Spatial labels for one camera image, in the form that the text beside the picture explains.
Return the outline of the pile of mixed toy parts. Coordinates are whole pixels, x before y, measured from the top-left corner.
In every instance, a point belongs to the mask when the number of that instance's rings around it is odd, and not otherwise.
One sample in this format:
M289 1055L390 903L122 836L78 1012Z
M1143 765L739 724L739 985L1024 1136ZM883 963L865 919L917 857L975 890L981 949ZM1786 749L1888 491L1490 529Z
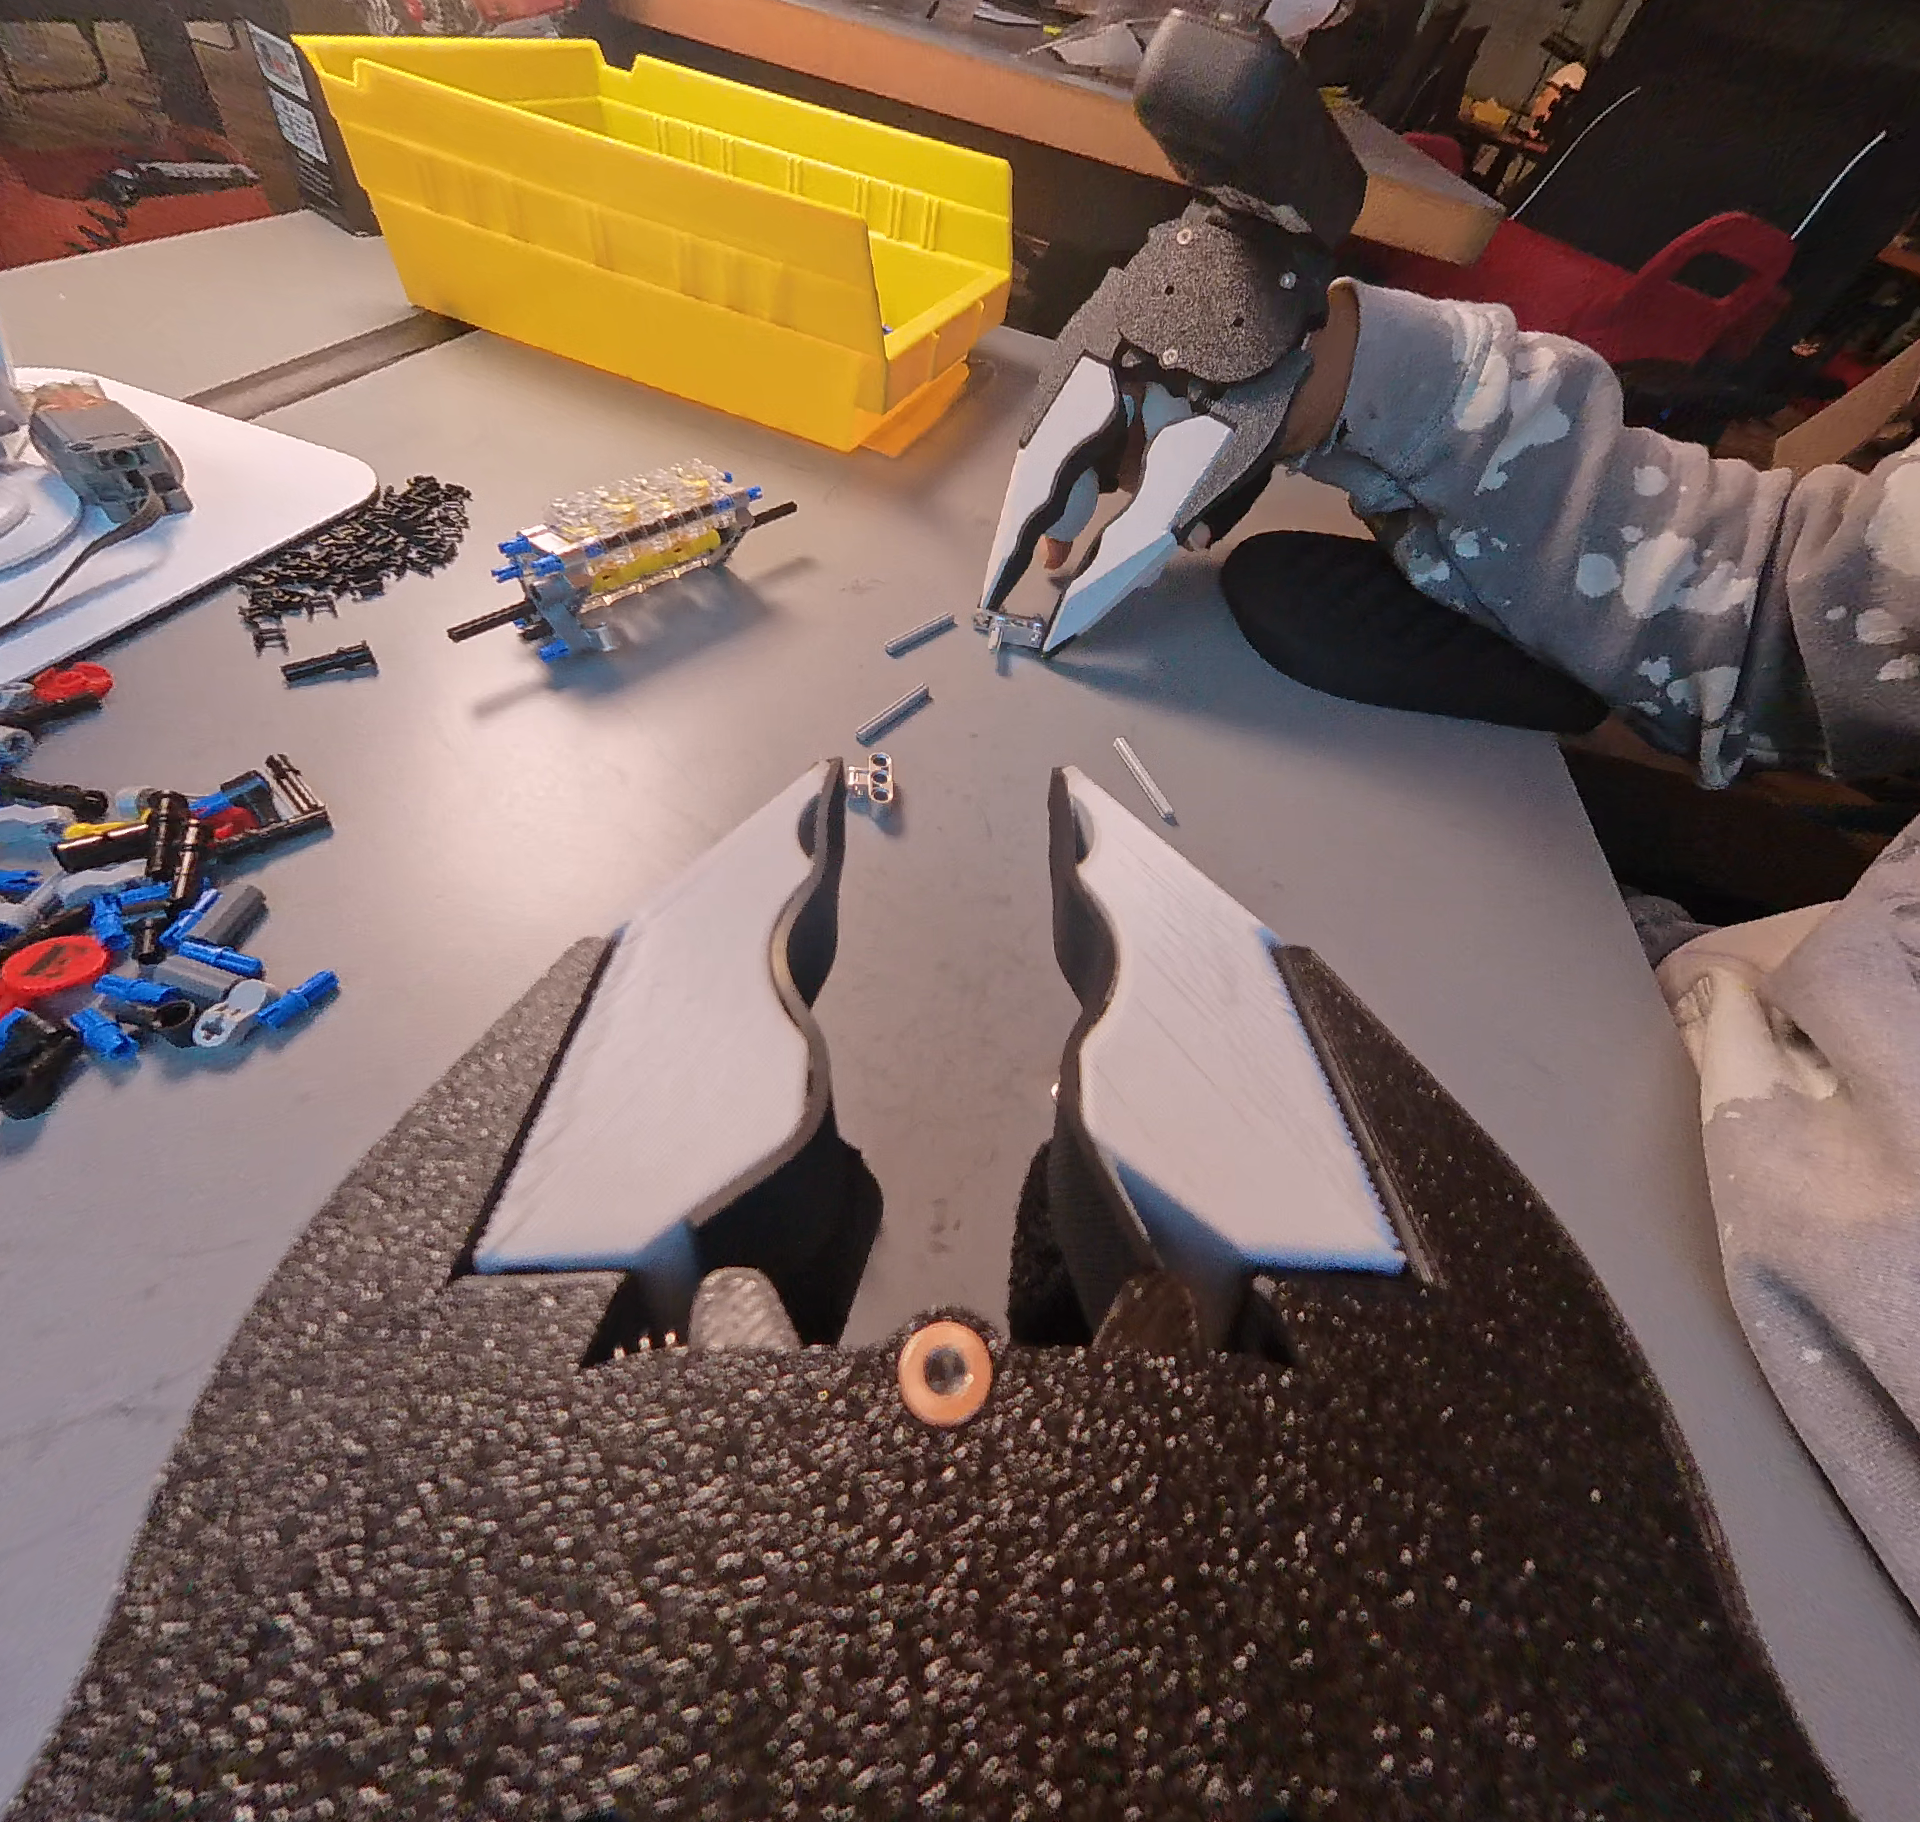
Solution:
M205 791L103 791L36 777L44 731L97 711L113 680L68 663L3 684L3 1114L33 1120L85 1068L143 1050L228 1061L306 1025L340 988L259 953L270 903L253 865L332 832L283 753Z

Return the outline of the red chair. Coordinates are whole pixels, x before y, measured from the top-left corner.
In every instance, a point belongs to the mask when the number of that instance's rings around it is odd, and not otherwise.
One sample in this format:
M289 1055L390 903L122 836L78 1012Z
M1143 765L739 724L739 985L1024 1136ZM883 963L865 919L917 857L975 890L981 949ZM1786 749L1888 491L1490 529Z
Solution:
M1616 367L1687 371L1748 352L1786 308L1795 249L1778 206L1763 148L1619 106L1535 164L1473 265L1381 247L1349 263L1368 282L1503 305Z

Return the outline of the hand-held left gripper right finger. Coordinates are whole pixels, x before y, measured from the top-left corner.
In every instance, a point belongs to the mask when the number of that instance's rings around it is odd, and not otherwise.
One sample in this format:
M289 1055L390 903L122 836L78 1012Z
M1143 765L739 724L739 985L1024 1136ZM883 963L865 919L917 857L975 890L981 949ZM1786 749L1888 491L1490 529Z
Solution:
M1259 1274L1398 1278L1401 1233L1283 945L1075 766L1049 783L1066 1045L1049 1220L1090 1328L1164 1271L1230 1343Z

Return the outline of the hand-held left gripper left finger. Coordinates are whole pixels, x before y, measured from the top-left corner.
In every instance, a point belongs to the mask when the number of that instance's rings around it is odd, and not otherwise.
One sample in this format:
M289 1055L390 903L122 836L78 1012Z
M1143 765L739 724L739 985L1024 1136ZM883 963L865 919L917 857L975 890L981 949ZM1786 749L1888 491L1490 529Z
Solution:
M713 1268L763 1271L805 1343L851 1311L851 1146L812 1004L838 948L844 765L739 822L624 925L530 1116L469 1266L616 1271L686 1328Z

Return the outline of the pile of black toy pins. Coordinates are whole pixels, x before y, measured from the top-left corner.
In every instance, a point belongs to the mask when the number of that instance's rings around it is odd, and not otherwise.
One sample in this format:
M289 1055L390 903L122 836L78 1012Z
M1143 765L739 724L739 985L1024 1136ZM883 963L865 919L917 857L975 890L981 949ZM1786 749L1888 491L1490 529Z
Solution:
M283 652L292 616L339 615L346 601L373 600L390 582L453 564L468 536L468 504L465 487L419 474L253 561L236 578L239 615L253 650Z

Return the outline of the person's right forearm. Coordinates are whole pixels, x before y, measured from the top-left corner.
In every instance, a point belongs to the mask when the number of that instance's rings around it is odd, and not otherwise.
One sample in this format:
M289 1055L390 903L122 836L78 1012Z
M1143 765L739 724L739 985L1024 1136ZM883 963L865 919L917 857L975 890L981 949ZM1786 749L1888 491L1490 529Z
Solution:
M1425 597L1518 642L1705 786L1911 777L1918 454L1803 476L1625 421L1581 343L1337 280L1343 396L1300 466Z

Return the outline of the grey desk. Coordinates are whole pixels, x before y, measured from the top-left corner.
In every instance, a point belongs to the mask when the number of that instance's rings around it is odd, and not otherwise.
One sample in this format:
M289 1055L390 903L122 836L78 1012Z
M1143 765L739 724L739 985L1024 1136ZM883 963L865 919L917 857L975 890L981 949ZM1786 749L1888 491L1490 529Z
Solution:
M715 417L484 335L422 344L390 256L306 213L4 277L17 369L113 376L469 488L429 578L294 630L378 675L288 688L229 595L118 642L105 710L34 773L212 785L289 755L332 834L270 855L283 978L340 997L229 1062L83 1070L4 1131L4 1795L113 1599L159 1468L278 1257L349 1165L544 970L900 691L900 804L851 814L820 1015L844 1133L883 1187L846 1338L960 1302L1006 1315L1021 1179L1079 1009L1057 968L1046 785L1141 818L1125 735L1183 848L1316 948L1496 1136L1668 1387L1750 1610L1864 1818L1916 1811L1916 1625L1803 1452L1727 1302L1690 1061L1544 735L1346 704L1234 631L1177 561L1059 663L971 612L1044 346L999 330L903 459ZM556 499L704 461L795 512L656 586L618 645L543 663L498 546ZM883 642L953 612L903 658Z

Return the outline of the clear toy engine block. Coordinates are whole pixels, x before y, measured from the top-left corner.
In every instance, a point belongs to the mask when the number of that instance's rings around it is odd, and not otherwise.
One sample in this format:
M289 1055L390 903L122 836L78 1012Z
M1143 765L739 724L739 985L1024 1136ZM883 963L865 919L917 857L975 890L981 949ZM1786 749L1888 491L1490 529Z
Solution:
M513 630L543 663L607 653L616 616L656 586L728 564L757 527L795 512L704 461L621 476L551 504L498 546L493 580L515 597L449 627L449 641Z

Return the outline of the wooden workbench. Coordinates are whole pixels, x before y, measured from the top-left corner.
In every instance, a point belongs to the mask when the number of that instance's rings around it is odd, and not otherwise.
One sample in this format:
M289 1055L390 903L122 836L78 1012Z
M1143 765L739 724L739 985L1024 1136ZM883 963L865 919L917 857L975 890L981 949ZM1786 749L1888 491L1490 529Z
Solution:
M851 0L609 0L656 37L771 63L810 81L907 104L1117 172L1172 183L1177 172L1127 94L938 21L864 11ZM1364 108L1340 108L1368 174L1356 236L1466 268L1504 211L1464 178Z

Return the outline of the yellow plastic bin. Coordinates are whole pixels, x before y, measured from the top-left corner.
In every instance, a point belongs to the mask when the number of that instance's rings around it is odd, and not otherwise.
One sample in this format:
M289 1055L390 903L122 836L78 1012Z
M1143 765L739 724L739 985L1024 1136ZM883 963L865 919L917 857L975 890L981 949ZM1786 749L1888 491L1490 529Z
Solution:
M1001 156L591 40L298 44L433 312L888 454L1006 315Z

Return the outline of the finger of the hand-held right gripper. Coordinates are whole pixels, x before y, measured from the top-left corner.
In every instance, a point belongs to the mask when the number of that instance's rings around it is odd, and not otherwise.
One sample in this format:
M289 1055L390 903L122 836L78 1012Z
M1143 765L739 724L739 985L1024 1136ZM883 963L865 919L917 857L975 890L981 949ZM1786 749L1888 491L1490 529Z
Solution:
M1141 396L1120 385L1120 393L1125 427L1130 420L1143 417L1146 433L1141 488L1105 521L1125 512L1120 540L1111 544L1113 551L1125 548L1125 556L1118 561L1124 582L1111 585L1124 600L1162 571L1183 536L1201 523L1202 510L1217 499L1217 491L1234 479L1230 471L1219 471L1219 461L1234 449L1239 431L1219 404L1194 404L1186 392L1172 392L1166 385L1144 385ZM1117 452L1120 448L1099 456L1095 466ZM1093 630L1093 625L1052 625L1052 610L1044 645L1049 658Z
M1125 407L1117 371L1109 359L1080 355L1042 420L1016 452L1006 502L990 546L979 605L1006 609L1044 534L1066 515L1072 492L1099 456L1125 444ZM1093 542L1090 555L1061 593L1052 625L1095 625L1120 600L1111 585L1124 582L1118 561L1125 512L1118 512Z

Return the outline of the grey toy motor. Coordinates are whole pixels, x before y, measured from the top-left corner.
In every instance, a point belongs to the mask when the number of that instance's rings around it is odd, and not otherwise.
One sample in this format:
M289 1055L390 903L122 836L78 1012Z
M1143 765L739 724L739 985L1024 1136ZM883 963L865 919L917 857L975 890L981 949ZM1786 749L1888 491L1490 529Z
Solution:
M97 380L58 376L33 385L26 402L36 454L110 523L196 505L173 448Z

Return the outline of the person's right hand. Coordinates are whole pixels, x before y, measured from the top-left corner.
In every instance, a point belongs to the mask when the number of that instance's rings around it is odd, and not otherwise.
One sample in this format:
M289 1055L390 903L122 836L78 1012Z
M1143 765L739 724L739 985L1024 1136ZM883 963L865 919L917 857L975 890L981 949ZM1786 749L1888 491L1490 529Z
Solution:
M1133 417L1125 428L1124 449L1113 454L1103 465L1089 466L1072 487L1066 510L1057 517L1052 529L1042 538L1039 560L1044 571L1057 586L1066 586L1080 571L1080 538L1086 529L1099 534L1095 515L1102 499L1114 494L1120 504L1130 504L1141 488L1143 456L1146 448L1144 420Z

